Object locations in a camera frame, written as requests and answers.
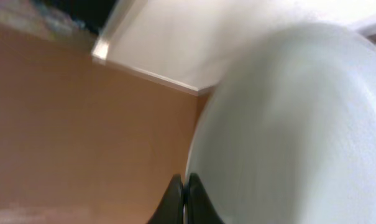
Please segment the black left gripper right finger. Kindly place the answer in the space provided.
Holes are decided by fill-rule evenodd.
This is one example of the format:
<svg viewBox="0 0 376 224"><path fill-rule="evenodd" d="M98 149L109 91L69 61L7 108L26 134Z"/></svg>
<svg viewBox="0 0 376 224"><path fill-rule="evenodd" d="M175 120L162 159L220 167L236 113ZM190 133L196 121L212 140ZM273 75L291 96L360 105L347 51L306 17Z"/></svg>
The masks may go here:
<svg viewBox="0 0 376 224"><path fill-rule="evenodd" d="M224 224L195 173L190 174L185 185L185 217L187 224Z"/></svg>

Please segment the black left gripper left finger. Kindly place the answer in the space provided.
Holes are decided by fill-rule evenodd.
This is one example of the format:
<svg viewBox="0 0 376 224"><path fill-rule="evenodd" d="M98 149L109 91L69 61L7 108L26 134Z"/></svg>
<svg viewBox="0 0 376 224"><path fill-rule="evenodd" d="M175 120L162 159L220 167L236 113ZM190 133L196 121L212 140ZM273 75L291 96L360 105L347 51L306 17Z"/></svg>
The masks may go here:
<svg viewBox="0 0 376 224"><path fill-rule="evenodd" d="M184 188L181 175L172 177L148 224L183 224Z"/></svg>

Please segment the pale grey plate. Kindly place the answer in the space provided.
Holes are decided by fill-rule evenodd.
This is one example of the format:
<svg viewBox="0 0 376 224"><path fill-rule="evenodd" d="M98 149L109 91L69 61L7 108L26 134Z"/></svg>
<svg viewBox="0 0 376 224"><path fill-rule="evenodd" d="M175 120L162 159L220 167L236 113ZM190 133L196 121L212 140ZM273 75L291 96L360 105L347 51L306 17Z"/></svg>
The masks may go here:
<svg viewBox="0 0 376 224"><path fill-rule="evenodd" d="M226 223L376 223L376 46L300 24L229 68L186 166Z"/></svg>

